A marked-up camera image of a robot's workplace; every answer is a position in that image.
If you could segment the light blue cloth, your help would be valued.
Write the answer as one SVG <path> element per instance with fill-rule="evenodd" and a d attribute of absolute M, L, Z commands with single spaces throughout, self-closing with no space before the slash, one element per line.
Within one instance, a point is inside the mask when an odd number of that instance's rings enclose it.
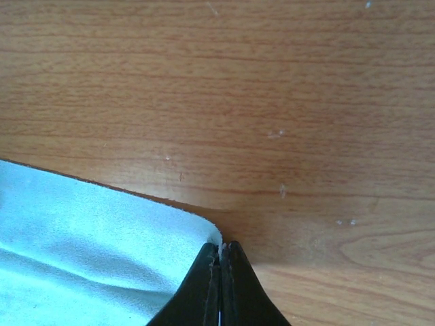
<path fill-rule="evenodd" d="M 206 243 L 198 215 L 3 161 L 1 324 L 146 325 Z"/>

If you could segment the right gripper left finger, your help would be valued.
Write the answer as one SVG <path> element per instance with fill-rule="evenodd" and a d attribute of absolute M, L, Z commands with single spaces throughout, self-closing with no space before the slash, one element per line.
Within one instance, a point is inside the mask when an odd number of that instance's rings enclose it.
<path fill-rule="evenodd" d="M 155 326 L 220 324 L 221 268 L 218 246 L 204 244 L 179 289 L 152 318 Z"/>

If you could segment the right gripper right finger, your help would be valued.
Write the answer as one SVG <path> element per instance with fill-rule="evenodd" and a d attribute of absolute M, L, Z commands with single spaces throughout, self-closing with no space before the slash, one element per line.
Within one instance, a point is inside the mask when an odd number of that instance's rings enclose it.
<path fill-rule="evenodd" d="M 222 325 L 289 325 L 267 296 L 241 244 L 225 244 L 220 260 Z"/>

